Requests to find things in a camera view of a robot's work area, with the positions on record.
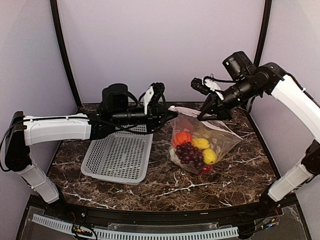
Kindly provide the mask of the dark red toy grapes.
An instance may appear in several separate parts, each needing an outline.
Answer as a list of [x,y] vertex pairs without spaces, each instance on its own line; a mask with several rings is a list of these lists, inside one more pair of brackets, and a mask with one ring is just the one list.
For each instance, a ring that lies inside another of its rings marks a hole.
[[190,141],[178,144],[175,148],[175,154],[182,165],[192,166],[195,169],[200,169],[206,165],[202,152],[193,146]]

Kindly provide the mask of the clear pink-dotted zip bag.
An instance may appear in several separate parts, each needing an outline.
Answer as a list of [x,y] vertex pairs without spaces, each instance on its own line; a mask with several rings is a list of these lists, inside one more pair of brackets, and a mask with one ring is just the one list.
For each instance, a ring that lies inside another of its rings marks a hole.
[[198,110],[174,105],[169,110],[178,115],[170,121],[168,159],[189,173],[210,173],[213,165],[243,140],[222,121],[198,120]]

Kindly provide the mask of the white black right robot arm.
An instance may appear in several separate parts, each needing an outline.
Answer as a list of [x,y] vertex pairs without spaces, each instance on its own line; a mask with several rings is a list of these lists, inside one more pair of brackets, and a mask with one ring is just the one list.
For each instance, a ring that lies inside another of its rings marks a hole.
[[259,66],[226,90],[217,82],[212,76],[194,78],[191,82],[194,90],[207,96],[197,116],[199,121],[231,120],[232,109],[242,106],[249,112],[255,98],[268,95],[281,103],[313,138],[305,155],[272,183],[255,205],[255,213],[266,217],[275,203],[320,173],[320,106],[292,74],[273,62]]

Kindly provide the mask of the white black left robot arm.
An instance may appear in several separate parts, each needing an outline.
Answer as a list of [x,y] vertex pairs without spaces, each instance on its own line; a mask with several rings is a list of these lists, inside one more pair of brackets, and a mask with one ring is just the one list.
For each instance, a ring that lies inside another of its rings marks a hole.
[[65,140],[100,140],[119,131],[154,134],[178,116],[167,106],[164,92],[165,85],[156,82],[136,98],[126,84],[114,83],[102,90],[102,100],[92,113],[36,117],[17,111],[0,143],[5,150],[0,168],[3,172],[17,173],[51,204],[51,210],[58,217],[67,218],[70,206],[32,158],[30,147]]

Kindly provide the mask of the orange toy fruit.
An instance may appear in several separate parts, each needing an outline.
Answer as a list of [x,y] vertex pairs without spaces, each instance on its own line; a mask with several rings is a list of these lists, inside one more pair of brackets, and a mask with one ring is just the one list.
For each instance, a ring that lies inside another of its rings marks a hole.
[[176,147],[177,145],[182,145],[186,143],[191,143],[192,142],[192,137],[189,132],[182,131],[177,134],[175,134],[172,137],[171,144]]

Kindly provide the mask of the black vertical frame post left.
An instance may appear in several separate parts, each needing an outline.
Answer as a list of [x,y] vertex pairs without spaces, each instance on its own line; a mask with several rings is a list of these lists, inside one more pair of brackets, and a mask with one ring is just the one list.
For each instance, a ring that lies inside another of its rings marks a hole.
[[76,104],[77,109],[79,109],[82,106],[82,101],[76,86],[76,82],[73,76],[71,64],[69,61],[69,56],[67,53],[67,48],[65,44],[65,39],[64,39],[64,34],[63,34],[63,29],[62,29],[62,24],[61,24],[61,19],[60,19],[60,13],[59,13],[59,7],[58,7],[58,1],[57,0],[50,0],[50,8],[51,8],[51,15],[52,15],[52,20],[53,20],[53,25],[54,25],[54,30],[55,30],[55,35],[59,47],[59,52],[60,56],[62,59],[64,71],[67,77],[67,81],[72,93],[72,97],[74,99],[74,102]]

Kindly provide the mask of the large yellow toy fruit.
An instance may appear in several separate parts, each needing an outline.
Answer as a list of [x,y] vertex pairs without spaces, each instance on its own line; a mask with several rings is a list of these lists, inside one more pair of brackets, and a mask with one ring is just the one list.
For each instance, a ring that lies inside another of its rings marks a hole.
[[205,150],[210,147],[209,141],[205,138],[193,138],[192,145],[199,150]]

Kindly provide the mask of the small yellow toy fruit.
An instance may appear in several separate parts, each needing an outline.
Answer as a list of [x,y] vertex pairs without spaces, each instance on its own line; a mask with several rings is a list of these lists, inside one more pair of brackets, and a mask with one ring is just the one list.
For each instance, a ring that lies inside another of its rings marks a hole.
[[207,148],[202,152],[203,162],[206,165],[214,165],[217,162],[217,155],[214,150]]

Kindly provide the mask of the black vertical frame post right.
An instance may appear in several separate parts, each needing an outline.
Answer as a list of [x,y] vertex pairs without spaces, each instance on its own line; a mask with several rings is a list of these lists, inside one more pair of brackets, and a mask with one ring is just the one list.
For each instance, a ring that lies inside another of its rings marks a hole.
[[272,8],[272,0],[265,0],[264,1],[264,8],[263,8],[263,14],[262,14],[262,21],[261,21],[261,27],[257,42],[257,48],[255,51],[254,61],[253,64],[258,67],[260,65],[263,50],[265,46],[265,41],[267,37],[268,32],[268,26],[269,26],[269,20],[271,15],[271,8]]

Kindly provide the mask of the black vertical frame post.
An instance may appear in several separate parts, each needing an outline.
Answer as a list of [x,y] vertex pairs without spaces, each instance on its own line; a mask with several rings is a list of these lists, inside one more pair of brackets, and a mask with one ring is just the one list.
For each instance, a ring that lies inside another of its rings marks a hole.
[[264,1],[264,8],[263,8],[263,14],[262,14],[262,21],[261,21],[261,27],[257,42],[257,48],[255,51],[254,61],[253,64],[258,67],[260,65],[263,50],[265,46],[265,41],[267,37],[268,32],[268,26],[269,26],[269,20],[271,15],[271,8],[272,8],[272,0],[265,0]]
[[67,77],[67,81],[72,93],[72,97],[74,99],[74,102],[76,104],[77,109],[79,109],[82,106],[82,101],[76,86],[76,82],[73,76],[71,64],[69,61],[69,56],[67,53],[67,48],[65,44],[65,39],[64,39],[64,34],[63,34],[63,29],[62,29],[62,24],[61,24],[61,19],[60,19],[60,13],[59,13],[59,7],[58,7],[58,1],[57,0],[50,0],[50,8],[51,8],[51,15],[52,15],[52,20],[53,20],[53,25],[54,25],[54,30],[55,30],[55,35],[59,47],[59,52],[60,56],[62,59],[64,71]]

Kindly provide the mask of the red toy bell pepper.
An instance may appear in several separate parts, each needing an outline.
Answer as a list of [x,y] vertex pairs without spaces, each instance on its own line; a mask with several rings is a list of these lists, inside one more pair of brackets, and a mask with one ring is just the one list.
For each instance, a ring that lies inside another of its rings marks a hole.
[[201,174],[207,174],[207,173],[210,173],[211,171],[212,171],[212,166],[211,165],[207,165],[206,167],[204,167],[201,170]]

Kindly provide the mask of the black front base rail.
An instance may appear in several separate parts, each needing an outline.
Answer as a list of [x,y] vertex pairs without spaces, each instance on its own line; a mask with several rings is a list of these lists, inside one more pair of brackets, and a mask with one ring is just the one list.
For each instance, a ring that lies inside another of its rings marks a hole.
[[124,230],[157,229],[199,232],[238,228],[238,237],[225,240],[309,240],[311,238],[302,209],[295,195],[286,197],[268,215],[259,215],[259,203],[196,211],[126,211],[99,207],[86,207],[67,203],[60,209],[48,206],[40,197],[30,196],[17,232],[19,240],[82,240],[32,222],[34,214],[84,227],[114,230],[124,225]]

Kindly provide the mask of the white perforated plastic basket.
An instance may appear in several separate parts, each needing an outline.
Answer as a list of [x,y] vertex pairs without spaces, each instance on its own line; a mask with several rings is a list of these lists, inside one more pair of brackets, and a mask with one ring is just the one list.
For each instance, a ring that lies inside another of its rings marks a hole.
[[139,185],[147,174],[153,135],[118,131],[91,141],[81,164],[85,176],[124,185]]

